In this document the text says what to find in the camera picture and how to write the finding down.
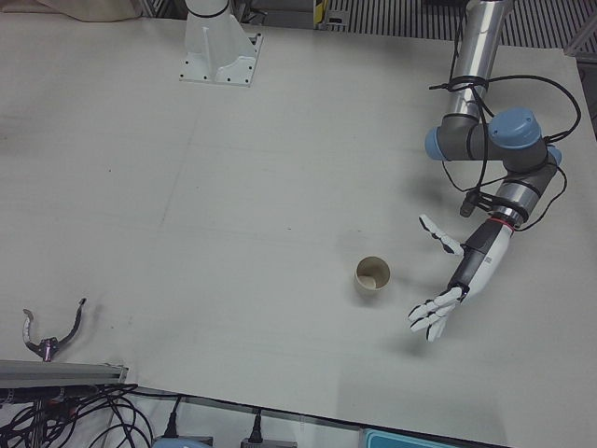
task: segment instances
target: white mounting bracket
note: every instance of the white mounting bracket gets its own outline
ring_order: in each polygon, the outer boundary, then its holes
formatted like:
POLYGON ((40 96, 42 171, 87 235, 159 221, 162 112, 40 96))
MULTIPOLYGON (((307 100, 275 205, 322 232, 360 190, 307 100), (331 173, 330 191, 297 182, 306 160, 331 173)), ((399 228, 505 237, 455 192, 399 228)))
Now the white mounting bracket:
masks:
POLYGON ((247 34, 229 13, 227 0, 187 0, 181 81, 249 87, 263 35, 247 34))

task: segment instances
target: robot finger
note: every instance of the robot finger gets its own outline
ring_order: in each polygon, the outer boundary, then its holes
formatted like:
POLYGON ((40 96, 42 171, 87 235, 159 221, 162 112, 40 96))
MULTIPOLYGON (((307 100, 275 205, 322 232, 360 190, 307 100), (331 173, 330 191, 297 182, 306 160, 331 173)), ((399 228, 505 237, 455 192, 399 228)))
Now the robot finger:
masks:
POLYGON ((433 300, 414 307, 409 314, 409 321, 414 322, 430 313, 434 313, 440 307, 455 304, 462 296, 463 290, 460 287, 446 289, 433 300))
POLYGON ((442 317, 447 316, 454 308, 456 308, 455 303, 448 306, 443 306, 441 308, 437 308, 435 312, 429 313, 427 317, 421 317, 420 319, 414 321, 410 325, 410 329, 412 331, 419 331, 420 329, 430 327, 431 325, 438 322, 438 320, 440 320, 442 317))
POLYGON ((436 322, 433 325, 430 325, 427 328, 427 341, 429 341, 430 343, 432 343, 435 339, 438 339, 441 336, 441 333, 444 332, 444 329, 446 328, 446 322, 448 320, 448 317, 445 315, 443 317, 441 317, 438 322, 436 322))

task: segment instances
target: blue joint cap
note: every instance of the blue joint cap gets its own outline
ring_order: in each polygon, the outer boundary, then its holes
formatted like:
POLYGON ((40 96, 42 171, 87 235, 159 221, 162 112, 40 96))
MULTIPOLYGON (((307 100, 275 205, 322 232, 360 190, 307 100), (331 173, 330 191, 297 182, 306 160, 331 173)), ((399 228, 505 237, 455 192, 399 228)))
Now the blue joint cap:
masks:
POLYGON ((427 136, 425 137, 425 152, 429 158, 434 161, 446 161, 446 156, 444 156, 444 153, 439 149, 439 143, 437 142, 437 129, 438 128, 433 128, 427 133, 427 136))
POLYGON ((541 138, 535 115, 526 107, 512 107, 500 112, 489 123, 489 136, 503 149, 525 149, 541 138))
POLYGON ((548 151, 556 160, 556 164, 560 166, 560 163, 562 163, 562 152, 553 145, 548 145, 548 151))

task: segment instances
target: black plug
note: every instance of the black plug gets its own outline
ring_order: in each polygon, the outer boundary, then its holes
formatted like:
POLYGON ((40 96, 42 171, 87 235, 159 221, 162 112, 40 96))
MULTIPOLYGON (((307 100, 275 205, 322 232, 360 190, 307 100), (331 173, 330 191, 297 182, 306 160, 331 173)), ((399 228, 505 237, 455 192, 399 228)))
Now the black plug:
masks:
POLYGON ((248 440, 249 443, 262 443, 263 437, 261 436, 261 410, 257 411, 255 416, 255 422, 253 422, 253 431, 248 440))
POLYGON ((178 408, 178 405, 180 404, 180 400, 182 398, 182 396, 179 396, 176 399, 174 409, 172 409, 172 412, 170 413, 170 418, 168 419, 168 426, 166 427, 164 435, 162 436, 163 439, 178 439, 178 431, 176 430, 176 409, 178 408))

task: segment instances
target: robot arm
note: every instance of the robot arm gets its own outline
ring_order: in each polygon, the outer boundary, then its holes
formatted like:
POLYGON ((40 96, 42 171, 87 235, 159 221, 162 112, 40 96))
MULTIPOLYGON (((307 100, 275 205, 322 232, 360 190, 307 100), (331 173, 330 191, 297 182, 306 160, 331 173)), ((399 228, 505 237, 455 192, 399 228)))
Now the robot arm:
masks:
MULTIPOLYGON (((507 169, 491 197, 480 189, 466 194, 461 215, 469 217, 476 206, 489 218, 462 245, 463 259, 444 292, 416 306, 409 314, 411 329, 427 328, 427 340, 438 338, 451 311, 480 293, 505 255, 515 229, 526 222, 557 172, 562 154, 545 143, 533 112, 514 107, 489 123, 479 122, 480 104, 487 90, 504 20, 514 0, 471 1, 469 21, 449 90, 451 100, 441 126, 425 138, 427 155, 438 161, 502 161, 507 169)), ((427 217, 420 218, 432 235, 427 217)))

